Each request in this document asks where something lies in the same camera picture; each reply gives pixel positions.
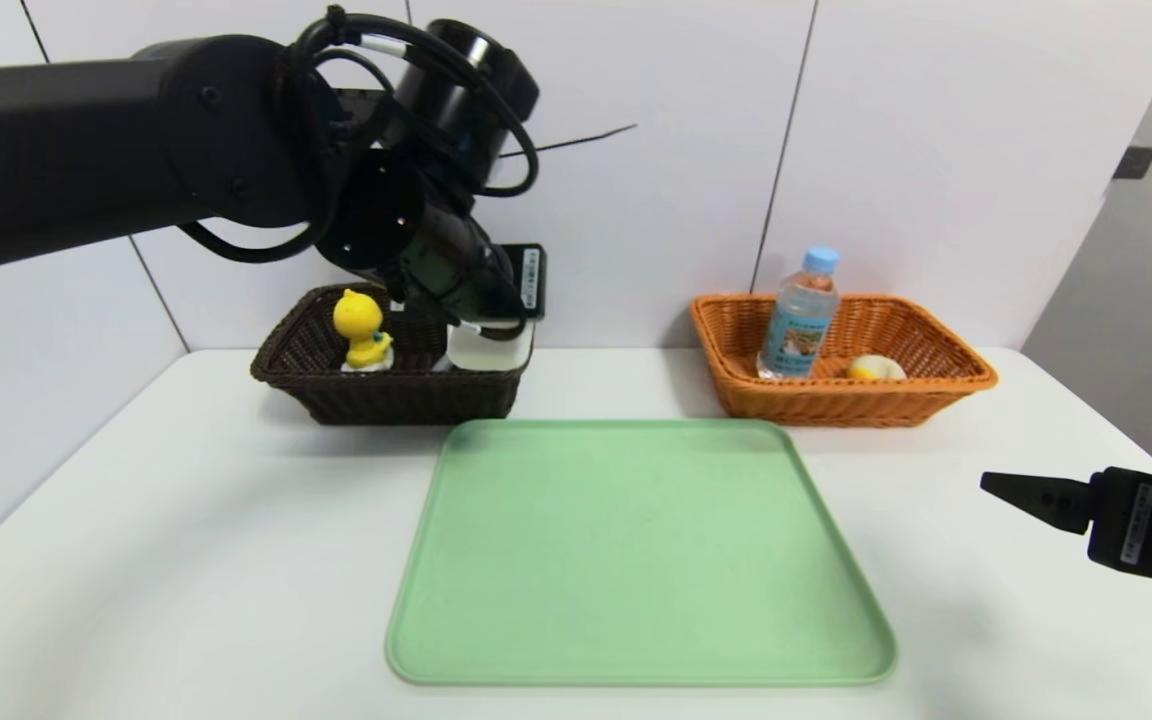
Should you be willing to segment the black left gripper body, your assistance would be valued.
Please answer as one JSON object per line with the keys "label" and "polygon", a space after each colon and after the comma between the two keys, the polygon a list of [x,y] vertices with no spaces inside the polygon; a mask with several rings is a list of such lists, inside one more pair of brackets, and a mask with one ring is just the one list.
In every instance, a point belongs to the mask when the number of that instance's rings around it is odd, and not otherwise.
{"label": "black left gripper body", "polygon": [[547,314],[547,251],[539,243],[503,243],[511,275],[530,323]]}

